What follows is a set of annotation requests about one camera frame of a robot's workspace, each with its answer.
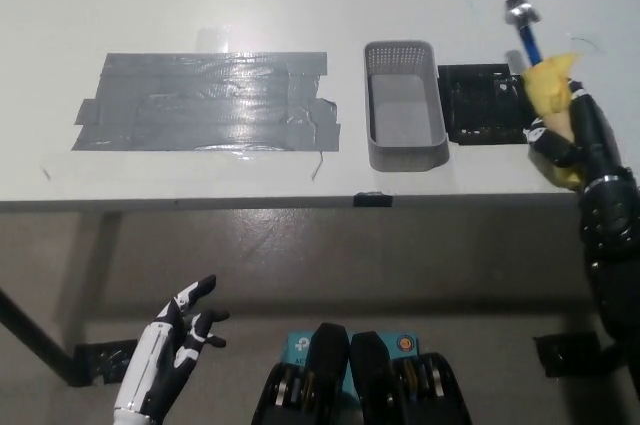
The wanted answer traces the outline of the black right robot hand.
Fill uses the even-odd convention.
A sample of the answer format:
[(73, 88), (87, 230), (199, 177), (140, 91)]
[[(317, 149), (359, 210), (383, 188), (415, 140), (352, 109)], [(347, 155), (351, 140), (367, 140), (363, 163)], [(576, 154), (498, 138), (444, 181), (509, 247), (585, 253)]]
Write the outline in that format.
[(558, 90), (540, 84), (525, 89), (535, 118), (524, 134), (546, 162), (542, 171), (552, 183), (579, 190), (606, 176), (633, 177), (602, 109), (581, 82), (561, 78)]

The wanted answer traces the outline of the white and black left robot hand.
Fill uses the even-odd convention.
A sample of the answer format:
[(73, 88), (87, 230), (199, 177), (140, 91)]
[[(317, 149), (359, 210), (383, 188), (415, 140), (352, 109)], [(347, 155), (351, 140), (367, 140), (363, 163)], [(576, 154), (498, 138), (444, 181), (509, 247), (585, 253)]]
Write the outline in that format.
[(172, 297), (145, 327), (113, 406), (115, 425), (162, 424), (194, 371), (203, 348), (224, 348), (211, 327), (229, 318), (223, 310), (191, 309), (216, 287), (209, 275)]

